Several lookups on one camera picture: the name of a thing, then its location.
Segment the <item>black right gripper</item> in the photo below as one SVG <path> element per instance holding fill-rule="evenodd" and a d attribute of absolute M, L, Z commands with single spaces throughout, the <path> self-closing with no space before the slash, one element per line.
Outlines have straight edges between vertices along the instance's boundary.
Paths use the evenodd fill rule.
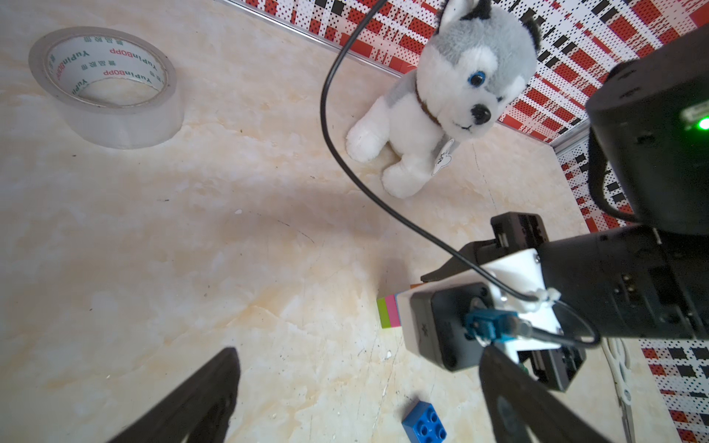
<path fill-rule="evenodd" d="M 548 239 L 540 216 L 507 212 L 490 224 L 495 240 L 458 253 L 482 266 L 501 250 L 537 251 L 546 286 L 605 337 L 708 337 L 708 239 L 631 225 L 563 240 Z M 450 258 L 421 277 L 438 282 L 472 268 Z"/>

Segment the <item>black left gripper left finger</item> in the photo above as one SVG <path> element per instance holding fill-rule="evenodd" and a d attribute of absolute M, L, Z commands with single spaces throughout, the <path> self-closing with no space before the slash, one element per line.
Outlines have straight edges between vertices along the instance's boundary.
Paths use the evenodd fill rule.
<path fill-rule="evenodd" d="M 236 409 L 240 375 L 236 349 L 221 350 L 112 441 L 225 441 Z"/>

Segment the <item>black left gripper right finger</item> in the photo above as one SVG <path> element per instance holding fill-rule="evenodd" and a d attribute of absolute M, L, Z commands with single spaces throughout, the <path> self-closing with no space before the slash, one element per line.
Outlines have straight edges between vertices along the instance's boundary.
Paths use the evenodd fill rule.
<path fill-rule="evenodd" d="M 497 347 L 484 349 L 479 377 L 496 441 L 607 441 Z"/>

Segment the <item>pink green lego stack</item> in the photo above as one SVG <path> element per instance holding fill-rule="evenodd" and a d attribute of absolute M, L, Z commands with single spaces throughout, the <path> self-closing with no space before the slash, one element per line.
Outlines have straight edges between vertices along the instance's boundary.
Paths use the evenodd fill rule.
<path fill-rule="evenodd" d="M 397 306 L 396 295 L 388 295 L 377 299 L 378 314 L 381 327 L 386 329 L 400 328 L 401 319 Z"/>

